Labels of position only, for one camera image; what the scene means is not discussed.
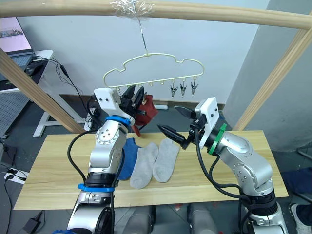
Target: power strip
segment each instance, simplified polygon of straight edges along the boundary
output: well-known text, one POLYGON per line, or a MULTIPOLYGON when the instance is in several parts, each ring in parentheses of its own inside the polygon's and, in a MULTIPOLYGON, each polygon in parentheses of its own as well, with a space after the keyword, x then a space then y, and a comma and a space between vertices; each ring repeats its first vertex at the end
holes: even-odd
POLYGON ((16 171, 17 171, 16 174, 6 173, 5 176, 4 176, 4 179, 6 179, 9 175, 13 175, 13 178, 12 179, 8 179, 8 180, 10 180, 12 182, 20 183, 20 184, 25 184, 25 181, 21 180, 19 177, 25 178, 25 175, 28 177, 29 172, 25 172, 25 171, 21 171, 21 170, 16 170, 16 171))

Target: blue ring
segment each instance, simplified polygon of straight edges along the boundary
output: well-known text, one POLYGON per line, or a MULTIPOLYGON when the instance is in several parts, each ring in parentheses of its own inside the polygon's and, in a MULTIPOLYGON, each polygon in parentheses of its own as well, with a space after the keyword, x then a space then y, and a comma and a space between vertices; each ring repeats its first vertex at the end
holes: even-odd
POLYGON ((103 192, 103 193, 111 193, 115 191, 115 188, 90 188, 85 187, 83 184, 79 184, 78 188, 84 192, 103 192))
POLYGON ((128 118, 123 118, 120 116, 108 116, 105 120, 115 120, 115 121, 125 124, 127 127, 131 124, 128 118))

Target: wooden tabletop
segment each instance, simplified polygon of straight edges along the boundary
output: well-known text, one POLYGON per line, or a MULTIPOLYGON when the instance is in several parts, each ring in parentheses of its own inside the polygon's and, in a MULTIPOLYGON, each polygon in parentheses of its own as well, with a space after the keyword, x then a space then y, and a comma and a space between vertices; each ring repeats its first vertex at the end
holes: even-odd
MULTIPOLYGON (((254 150, 264 156, 273 168, 273 183, 277 197, 288 196, 276 162, 270 151, 263 131, 233 131, 245 137, 254 150)), ((72 209, 81 183, 81 177, 67 159, 67 147, 76 135, 48 135, 30 171, 30 175, 15 204, 15 210, 57 210, 72 209)), ((136 144, 145 147, 150 142, 159 146, 165 138, 162 133, 145 133, 134 137, 136 144)), ((87 174, 90 153, 95 145, 94 134, 82 136, 72 148, 76 164, 87 174)), ((215 157, 202 150, 206 167, 215 157)), ((219 161, 214 169, 214 179, 219 183, 237 183, 229 167, 219 161)), ((227 189, 237 193, 237 189, 227 189)), ((115 207, 188 203, 202 201, 233 200, 218 192, 204 176, 197 160, 194 145, 187 150, 180 149, 172 177, 167 183, 159 183, 154 178, 143 189, 133 189, 129 180, 120 181, 115 191, 115 207)))

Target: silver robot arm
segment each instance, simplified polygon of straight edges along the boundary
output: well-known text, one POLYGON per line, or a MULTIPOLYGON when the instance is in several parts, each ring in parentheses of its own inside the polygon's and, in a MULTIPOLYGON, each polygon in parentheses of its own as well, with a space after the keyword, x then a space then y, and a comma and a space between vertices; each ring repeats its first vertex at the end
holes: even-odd
POLYGON ((269 162, 245 138, 229 132, 223 134, 215 152, 232 169, 243 193, 254 204, 271 204, 251 211, 249 226, 254 233, 288 234, 281 207, 275 200, 269 162))
POLYGON ((96 132, 88 176, 83 184, 67 230, 77 234, 111 234, 114 231, 114 190, 120 173, 128 128, 134 124, 144 97, 140 88, 134 96, 131 86, 119 97, 116 90, 94 91, 100 107, 108 113, 104 125, 96 132))
MULTIPOLYGON (((269 162, 255 152, 245 138, 224 132, 224 126, 220 130, 214 128, 219 119, 216 98, 210 97, 200 102, 195 111, 185 107, 175 108, 193 120, 187 139, 169 126, 159 125, 158 127, 168 138, 179 143, 183 149, 186 149, 190 143, 196 144, 199 149, 207 147, 209 154, 219 156, 231 168, 242 193, 234 197, 247 198, 246 200, 241 198, 241 201, 251 220, 247 226, 250 233, 288 234, 281 208, 276 202, 272 168, 269 162)), ((206 177, 219 191, 222 190, 213 181, 212 176, 208 174, 206 177)))

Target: gray sock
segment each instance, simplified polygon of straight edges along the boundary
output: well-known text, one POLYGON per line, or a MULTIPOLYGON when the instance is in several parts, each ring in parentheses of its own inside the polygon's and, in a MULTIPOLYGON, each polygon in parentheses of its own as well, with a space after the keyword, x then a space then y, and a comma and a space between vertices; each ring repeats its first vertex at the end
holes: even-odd
POLYGON ((147 147, 137 150, 136 164, 130 177, 132 188, 142 189, 149 184, 157 155, 158 147, 155 143, 150 143, 147 147))
POLYGON ((164 139, 159 146, 159 154, 156 159, 153 175, 158 182, 167 182, 176 164, 176 157, 179 153, 180 147, 173 144, 170 139, 164 139))

